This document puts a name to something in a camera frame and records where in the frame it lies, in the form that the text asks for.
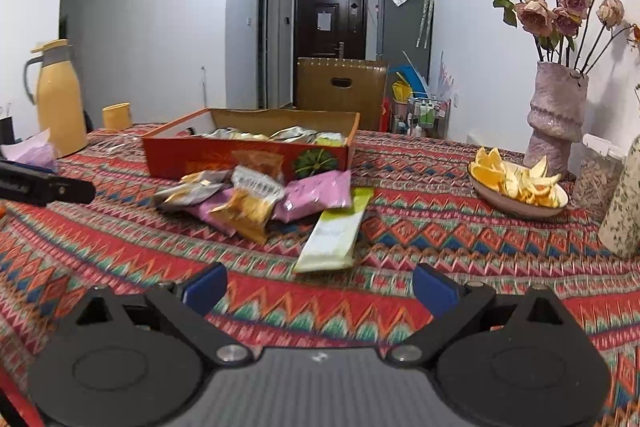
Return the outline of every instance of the leaf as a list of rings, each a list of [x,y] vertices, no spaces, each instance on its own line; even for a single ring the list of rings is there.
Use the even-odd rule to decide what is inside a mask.
[[[509,26],[513,26],[514,28],[518,27],[518,20],[516,19],[516,12],[514,12],[513,10],[509,10],[507,8],[504,9],[504,16],[502,17],[502,20],[504,21],[505,24],[508,24]]]
[[[509,10],[513,10],[515,4],[510,0],[494,0],[494,8],[506,8]]]
[[[554,29],[553,33],[551,33],[551,36],[549,37],[549,43],[552,49],[556,48],[558,42],[560,42],[560,33],[558,33],[557,29]]]

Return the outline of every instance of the plate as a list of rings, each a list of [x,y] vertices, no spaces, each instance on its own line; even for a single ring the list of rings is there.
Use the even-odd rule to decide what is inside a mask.
[[[509,165],[513,165],[522,169],[522,165],[516,165],[515,163],[504,162]],[[466,168],[471,179],[471,184],[475,190],[480,194],[482,199],[493,205],[498,210],[506,212],[508,214],[514,214],[520,217],[529,217],[532,219],[546,219],[547,217],[554,217],[564,211],[569,204],[569,196],[560,185],[555,185],[554,190],[558,195],[560,206],[558,208],[549,208],[548,206],[535,206],[534,204],[522,203],[512,198],[493,190],[492,188],[485,187],[478,180],[471,175],[470,165]]]

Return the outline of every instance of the black container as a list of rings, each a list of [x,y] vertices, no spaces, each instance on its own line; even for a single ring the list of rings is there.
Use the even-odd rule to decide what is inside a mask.
[[[0,120],[0,145],[13,145],[14,143],[14,120],[10,116],[2,118]]]

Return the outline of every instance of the thermos handle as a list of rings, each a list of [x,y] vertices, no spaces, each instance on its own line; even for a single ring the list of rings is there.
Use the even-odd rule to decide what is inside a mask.
[[[40,57],[35,57],[32,58],[31,60],[29,60],[25,65],[24,65],[24,75],[23,75],[23,81],[24,81],[24,90],[27,92],[27,96],[29,97],[29,100],[31,100],[31,103],[33,103],[33,105],[36,105],[36,100],[35,98],[33,98],[33,95],[31,94],[31,91],[29,90],[29,80],[27,78],[27,70],[29,69],[29,66],[31,66],[32,64],[37,64],[38,62],[42,62],[42,59],[44,58],[44,55],[40,56]]]

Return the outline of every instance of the yellow cup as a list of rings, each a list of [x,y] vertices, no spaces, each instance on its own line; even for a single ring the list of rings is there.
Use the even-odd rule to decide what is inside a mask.
[[[131,121],[131,106],[128,103],[119,103],[102,110],[102,120],[105,129],[122,131],[133,125]]]

